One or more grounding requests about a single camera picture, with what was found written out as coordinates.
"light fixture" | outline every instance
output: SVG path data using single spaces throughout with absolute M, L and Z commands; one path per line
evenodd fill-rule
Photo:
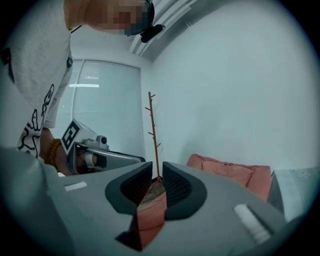
M 69 84 L 70 87 L 91 87 L 91 88 L 99 88 L 99 84 L 87 84 L 87 83 L 72 83 Z

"black graphic print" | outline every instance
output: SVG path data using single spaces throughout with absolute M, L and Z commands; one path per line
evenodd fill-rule
M 18 147 L 19 150 L 26 150 L 26 152 L 28 152 L 29 154 L 32 151 L 35 151 L 36 158 L 39 156 L 39 151 L 37 149 L 37 145 L 38 145 L 37 142 L 39 142 L 41 130 L 45 123 L 45 117 L 48 110 L 48 106 L 51 102 L 54 91 L 55 91 L 55 86 L 52 84 L 50 87 L 50 90 L 48 91 L 48 93 L 46 94 L 43 100 L 42 111 L 40 116 L 41 122 L 38 122 L 38 110 L 35 109 L 33 111 L 31 121 L 29 121 L 26 124 L 26 127 L 24 128 L 22 139 L 21 139 L 21 145 Z

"hand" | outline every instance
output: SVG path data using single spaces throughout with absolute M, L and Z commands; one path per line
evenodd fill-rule
M 76 169 L 79 174 L 85 174 L 87 167 L 86 167 L 86 159 L 85 159 L 85 150 L 83 148 L 77 148 L 76 151 Z M 97 156 L 93 155 L 92 162 L 96 165 L 97 164 Z M 70 172 L 67 166 L 67 155 L 64 151 L 62 145 L 60 145 L 56 149 L 55 154 L 55 165 L 58 168 L 59 172 L 61 172 L 65 176 L 70 176 L 72 173 Z

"black mesh pad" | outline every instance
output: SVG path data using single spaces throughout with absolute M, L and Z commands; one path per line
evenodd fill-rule
M 105 188 L 105 197 L 121 214 L 134 216 L 152 182 L 152 162 L 146 162 L 113 181 Z
M 166 191 L 165 220 L 180 220 L 192 216 L 204 204 L 207 189 L 203 182 L 163 162 L 162 182 Z

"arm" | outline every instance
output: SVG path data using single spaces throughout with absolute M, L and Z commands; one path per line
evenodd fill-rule
M 48 147 L 50 146 L 50 143 L 54 140 L 54 136 L 52 135 L 51 131 L 48 128 L 43 128 L 41 132 L 41 137 L 40 137 L 40 157 L 44 159 L 46 151 Z M 66 153 L 60 145 L 56 149 L 55 153 L 55 165 L 58 168 L 59 172 L 64 174 L 65 176 L 70 176 L 71 173 L 68 170 L 67 167 L 67 156 Z

